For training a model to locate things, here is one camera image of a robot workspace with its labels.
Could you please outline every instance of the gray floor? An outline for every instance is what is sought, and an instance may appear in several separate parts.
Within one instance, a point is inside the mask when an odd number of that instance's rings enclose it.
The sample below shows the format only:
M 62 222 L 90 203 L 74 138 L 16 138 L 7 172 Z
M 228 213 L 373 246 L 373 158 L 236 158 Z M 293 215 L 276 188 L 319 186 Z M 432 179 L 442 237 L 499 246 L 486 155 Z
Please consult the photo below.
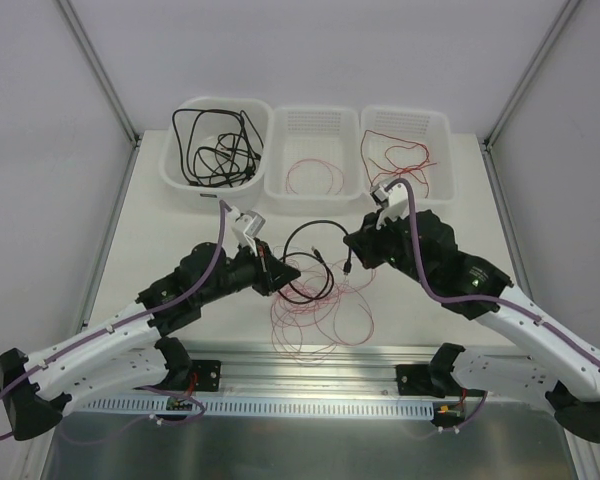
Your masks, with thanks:
M 131 420 L 74 414 L 72 438 L 91 440 Z M 140 422 L 105 444 L 54 440 L 43 478 L 58 479 L 547 479 L 576 478 L 561 429 L 515 404 L 488 404 L 459 435 L 414 437 L 427 422 L 207 417 L 158 428 Z

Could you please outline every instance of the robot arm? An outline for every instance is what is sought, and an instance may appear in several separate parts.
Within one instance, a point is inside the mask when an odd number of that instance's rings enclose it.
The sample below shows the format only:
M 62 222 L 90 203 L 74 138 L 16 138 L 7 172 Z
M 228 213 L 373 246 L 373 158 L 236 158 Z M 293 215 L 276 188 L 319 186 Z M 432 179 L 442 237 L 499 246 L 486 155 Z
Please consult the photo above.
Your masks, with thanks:
M 240 244 L 234 258 L 218 244 L 202 243 L 101 325 L 39 352 L 14 348 L 0 356 L 0 396 L 16 440 L 50 430 L 94 398 L 145 385 L 186 388 L 191 361 L 168 335 L 198 320 L 208 303 L 247 287 L 268 296 L 300 276 L 255 237 L 262 217 L 223 210 Z
M 505 361 L 444 344 L 429 365 L 430 378 L 419 382 L 429 391 L 420 391 L 444 396 L 460 386 L 501 393 L 551 412 L 567 430 L 600 443 L 600 350 L 487 260 L 458 250 L 449 225 L 431 211 L 416 213 L 406 180 L 380 185 L 372 196 L 380 209 L 344 239 L 363 266 L 388 263 L 420 282 L 443 308 L 495 330 L 537 361 Z

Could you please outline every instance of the white table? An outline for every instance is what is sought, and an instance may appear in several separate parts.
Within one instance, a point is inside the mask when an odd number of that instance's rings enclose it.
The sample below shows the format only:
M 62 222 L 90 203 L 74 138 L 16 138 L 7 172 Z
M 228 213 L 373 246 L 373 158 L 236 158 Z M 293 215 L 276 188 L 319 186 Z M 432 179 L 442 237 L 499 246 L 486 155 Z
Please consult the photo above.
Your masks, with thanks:
M 160 179 L 158 157 L 165 135 L 162 131 L 148 131 L 143 137 L 90 325 L 117 313 L 138 292 L 171 272 L 195 245 L 217 239 L 218 215 L 185 210 Z M 478 141 L 474 135 L 453 135 L 451 146 L 458 176 L 457 203 L 436 213 L 453 226 L 462 250 L 489 259 L 513 277 Z M 373 208 L 370 200 L 360 199 L 352 204 L 350 213 L 334 219 L 354 231 L 364 214 Z M 264 194 L 255 210 L 267 220 L 259 236 L 271 246 L 283 245 L 295 227 L 313 219 L 271 213 Z M 315 245 L 326 259 L 338 260 L 346 254 L 341 238 L 341 233 L 332 227 L 310 227 L 294 244 L 306 250 Z M 227 254 L 233 256 L 237 243 L 230 232 L 224 246 Z M 355 261 L 351 282 L 368 274 Z M 366 345 L 438 346 L 453 342 L 511 346 L 500 335 L 441 308 L 428 299 L 416 282 L 388 266 L 378 269 L 375 281 L 362 293 L 375 319 L 374 335 Z M 262 298 L 249 289 L 230 301 L 204 307 L 202 318 L 180 330 L 177 336 L 189 341 L 270 344 L 270 305 L 270 298 Z M 368 317 L 355 302 L 343 312 L 338 318 L 341 336 L 352 342 L 363 338 Z M 321 338 L 305 337 L 305 343 L 325 344 Z

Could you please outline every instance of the table surface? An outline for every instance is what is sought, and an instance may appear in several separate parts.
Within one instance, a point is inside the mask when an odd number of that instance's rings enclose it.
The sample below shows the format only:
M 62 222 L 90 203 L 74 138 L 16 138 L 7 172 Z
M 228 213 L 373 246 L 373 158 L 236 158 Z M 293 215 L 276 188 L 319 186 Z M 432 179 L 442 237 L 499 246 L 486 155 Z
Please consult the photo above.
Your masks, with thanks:
M 201 242 L 215 242 L 219 216 L 187 210 L 173 197 L 158 173 L 158 158 L 166 132 L 147 131 L 143 137 L 131 182 L 118 221 L 111 251 L 96 297 L 90 326 L 117 313 L 138 292 L 173 271 L 179 260 Z M 441 219 L 452 225 L 460 248 L 482 256 L 513 277 L 513 267 L 500 224 L 495 201 L 474 135 L 452 135 L 452 159 L 458 180 L 457 201 L 452 206 L 434 208 Z M 328 217 L 356 230 L 365 213 L 374 205 L 369 198 L 351 202 L 346 215 Z M 283 216 L 272 213 L 264 193 L 254 210 L 267 220 L 259 237 L 271 246 L 281 246 L 300 224 L 315 218 Z M 329 226 L 311 227 L 298 235 L 294 245 L 320 249 L 329 261 L 343 259 L 346 248 L 342 235 Z M 229 256 L 237 242 L 230 232 L 224 248 Z M 352 285 L 360 285 L 370 272 L 355 261 L 350 275 Z M 374 281 L 361 291 L 375 323 L 371 346 L 438 346 L 443 342 L 467 346 L 507 346 L 511 343 L 491 330 L 469 322 L 431 301 L 419 284 L 383 266 Z M 203 308 L 202 318 L 181 329 L 177 337 L 185 341 L 271 343 L 271 298 L 249 290 Z M 324 327 L 342 340 L 356 343 L 370 329 L 369 316 L 360 308 L 355 294 L 343 299 L 335 321 Z M 299 332 L 289 334 L 290 343 L 299 343 Z M 305 346 L 327 345 L 317 331 L 303 329 Z

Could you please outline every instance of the black cable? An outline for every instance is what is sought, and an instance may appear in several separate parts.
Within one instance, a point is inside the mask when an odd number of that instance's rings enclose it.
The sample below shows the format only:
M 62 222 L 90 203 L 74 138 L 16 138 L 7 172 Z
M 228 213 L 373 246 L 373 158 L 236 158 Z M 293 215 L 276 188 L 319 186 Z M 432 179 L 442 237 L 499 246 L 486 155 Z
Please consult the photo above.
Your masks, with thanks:
M 176 125 L 176 117 L 183 112 L 197 113 L 189 132 L 186 152 L 183 148 L 180 131 Z M 237 122 L 238 133 L 235 131 L 220 133 L 215 147 L 200 146 L 195 150 L 192 157 L 193 137 L 198 121 L 204 115 L 226 115 L 234 118 Z M 252 145 L 247 123 L 258 138 L 261 151 L 264 148 L 264 142 L 251 118 L 244 110 L 234 112 L 223 109 L 181 108 L 173 112 L 171 123 L 180 153 L 180 171 L 189 185 L 211 188 L 235 187 L 245 184 L 255 176 L 262 154 L 257 153 Z M 200 173 L 200 164 L 208 172 Z
M 327 296 L 329 296 L 331 294 L 331 292 L 333 291 L 333 287 L 335 285 L 335 278 L 334 278 L 333 272 L 331 271 L 331 269 L 329 268 L 327 263 L 324 261 L 324 258 L 322 258 L 322 255 L 316 248 L 312 247 L 313 255 L 310 253 L 306 253 L 306 252 L 287 253 L 289 251 L 289 245 L 291 244 L 291 240 L 293 240 L 293 237 L 295 237 L 298 233 L 300 233 L 305 228 L 310 227 L 311 225 L 320 225 L 320 224 L 333 225 L 334 227 L 337 227 L 340 230 L 342 230 L 342 232 L 345 235 L 349 235 L 349 232 L 347 231 L 346 228 L 344 228 L 338 222 L 334 222 L 333 220 L 313 220 L 311 222 L 303 223 L 298 228 L 296 228 L 293 232 L 291 232 L 291 235 L 289 235 L 289 238 L 287 238 L 287 241 L 284 244 L 281 260 L 286 263 L 286 259 L 289 257 L 292 257 L 294 255 L 302 255 L 302 256 L 312 258 L 312 259 L 316 260 L 317 262 L 319 262 L 324 267 L 325 272 L 327 274 L 327 280 L 326 280 L 324 286 L 322 287 L 322 289 L 318 292 L 318 294 L 316 294 L 314 296 L 306 295 L 305 293 L 299 291 L 296 287 L 294 287 L 292 283 L 290 283 L 289 288 L 291 288 L 291 290 L 296 292 L 302 298 L 305 298 L 306 301 L 291 300 L 290 298 L 285 296 L 282 292 L 279 292 L 280 296 L 289 303 L 293 303 L 295 305 L 305 305 L 305 304 L 308 304 L 308 303 L 311 303 L 311 302 L 314 302 L 317 300 L 322 300 L 323 298 L 326 298 Z M 348 275 L 351 272 L 351 267 L 352 267 L 351 256 L 352 256 L 352 254 L 353 254 L 353 252 L 349 248 L 347 251 L 347 259 L 344 263 L 344 268 L 343 268 L 345 275 Z

